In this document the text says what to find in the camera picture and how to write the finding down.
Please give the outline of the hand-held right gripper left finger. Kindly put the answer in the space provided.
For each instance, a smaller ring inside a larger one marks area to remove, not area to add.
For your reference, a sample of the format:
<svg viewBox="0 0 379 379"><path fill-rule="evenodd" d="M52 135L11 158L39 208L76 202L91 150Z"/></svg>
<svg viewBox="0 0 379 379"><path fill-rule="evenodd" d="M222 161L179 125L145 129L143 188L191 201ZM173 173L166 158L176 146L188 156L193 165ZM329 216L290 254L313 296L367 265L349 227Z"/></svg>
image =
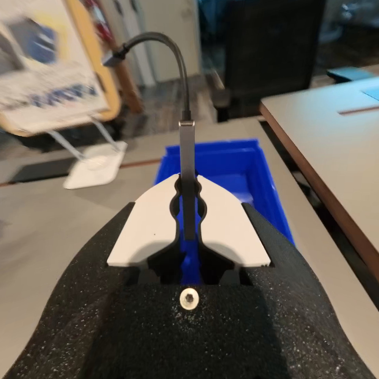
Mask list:
<svg viewBox="0 0 379 379"><path fill-rule="evenodd" d="M142 265L173 244L178 230L173 200L179 178L179 174L171 175L135 201L107 259L108 265Z"/></svg>

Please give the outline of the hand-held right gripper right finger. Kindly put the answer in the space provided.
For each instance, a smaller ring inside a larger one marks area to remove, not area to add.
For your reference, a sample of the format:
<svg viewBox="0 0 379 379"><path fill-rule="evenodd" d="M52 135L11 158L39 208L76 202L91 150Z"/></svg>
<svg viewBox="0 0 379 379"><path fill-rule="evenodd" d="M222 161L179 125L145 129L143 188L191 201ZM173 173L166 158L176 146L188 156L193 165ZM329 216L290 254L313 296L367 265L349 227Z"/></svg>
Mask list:
<svg viewBox="0 0 379 379"><path fill-rule="evenodd" d="M269 255L242 202L202 175L197 176L197 183L199 241L236 266L269 266Z"/></svg>

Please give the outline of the blue plastic bin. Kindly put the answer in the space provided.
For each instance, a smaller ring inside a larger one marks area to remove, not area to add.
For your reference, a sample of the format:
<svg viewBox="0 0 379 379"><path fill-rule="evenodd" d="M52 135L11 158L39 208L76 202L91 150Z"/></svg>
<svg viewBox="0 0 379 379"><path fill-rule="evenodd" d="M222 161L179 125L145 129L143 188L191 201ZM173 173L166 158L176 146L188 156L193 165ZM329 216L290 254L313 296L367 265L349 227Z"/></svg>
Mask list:
<svg viewBox="0 0 379 379"><path fill-rule="evenodd" d="M196 143L195 168L198 174L223 187L258 211L292 244L295 244L272 174L257 139L227 140ZM166 146L154 185L173 174L180 173L179 145ZM184 254L181 265L183 285L203 283L209 269L203 269L197 226L201 216L196 215L196 240L185 241L183 233L182 197L179 200L179 248Z"/></svg>

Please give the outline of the grey table brown edge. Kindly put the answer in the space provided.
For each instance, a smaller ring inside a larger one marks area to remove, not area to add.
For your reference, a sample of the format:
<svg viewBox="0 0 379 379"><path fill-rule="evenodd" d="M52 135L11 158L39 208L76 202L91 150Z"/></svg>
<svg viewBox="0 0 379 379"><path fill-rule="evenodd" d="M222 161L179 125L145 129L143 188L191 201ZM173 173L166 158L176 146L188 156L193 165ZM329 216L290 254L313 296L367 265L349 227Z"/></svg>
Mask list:
<svg viewBox="0 0 379 379"><path fill-rule="evenodd" d="M262 98L259 110L378 278L378 77Z"/></svg>

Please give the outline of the white cabinet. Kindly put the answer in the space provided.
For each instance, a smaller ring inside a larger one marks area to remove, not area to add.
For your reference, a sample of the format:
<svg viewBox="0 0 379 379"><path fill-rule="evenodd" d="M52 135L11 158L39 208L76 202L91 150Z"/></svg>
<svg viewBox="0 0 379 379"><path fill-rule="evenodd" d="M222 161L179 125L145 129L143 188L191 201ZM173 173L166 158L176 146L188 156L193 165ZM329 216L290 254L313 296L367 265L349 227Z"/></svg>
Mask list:
<svg viewBox="0 0 379 379"><path fill-rule="evenodd" d="M146 86L180 78L179 60L188 77L201 74L197 1L118 1L129 39L146 37L132 48Z"/></svg>

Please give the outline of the black office chair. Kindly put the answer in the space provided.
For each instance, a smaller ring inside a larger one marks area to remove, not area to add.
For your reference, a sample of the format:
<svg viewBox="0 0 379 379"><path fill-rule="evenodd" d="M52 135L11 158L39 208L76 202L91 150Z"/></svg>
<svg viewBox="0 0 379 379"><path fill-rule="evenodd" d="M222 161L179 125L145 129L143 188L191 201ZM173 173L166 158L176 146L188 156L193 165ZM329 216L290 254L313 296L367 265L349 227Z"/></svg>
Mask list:
<svg viewBox="0 0 379 379"><path fill-rule="evenodd" d="M326 1L229 1L217 122L260 115L263 98L308 89Z"/></svg>

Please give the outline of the teal mat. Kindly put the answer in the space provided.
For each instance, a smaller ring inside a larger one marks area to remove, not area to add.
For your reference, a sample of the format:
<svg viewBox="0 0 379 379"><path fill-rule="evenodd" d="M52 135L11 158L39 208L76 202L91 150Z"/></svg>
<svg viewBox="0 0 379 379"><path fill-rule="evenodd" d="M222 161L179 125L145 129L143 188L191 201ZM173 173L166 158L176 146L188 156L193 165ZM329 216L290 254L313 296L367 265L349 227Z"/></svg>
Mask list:
<svg viewBox="0 0 379 379"><path fill-rule="evenodd" d="M365 80L375 77L373 73L356 67L329 69L326 71L326 75L329 78L333 79L336 84Z"/></svg>

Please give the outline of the brown wooden post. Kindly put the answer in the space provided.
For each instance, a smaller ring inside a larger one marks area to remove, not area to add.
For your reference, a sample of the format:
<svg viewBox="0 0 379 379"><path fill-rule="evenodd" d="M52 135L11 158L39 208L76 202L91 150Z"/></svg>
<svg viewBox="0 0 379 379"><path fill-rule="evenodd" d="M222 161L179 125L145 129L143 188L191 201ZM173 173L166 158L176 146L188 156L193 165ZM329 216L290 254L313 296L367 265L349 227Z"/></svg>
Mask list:
<svg viewBox="0 0 379 379"><path fill-rule="evenodd" d="M126 61L122 61L114 68L114 72L119 81L121 92L125 103L134 114L143 113L143 102L139 90L133 80L130 69Z"/></svg>

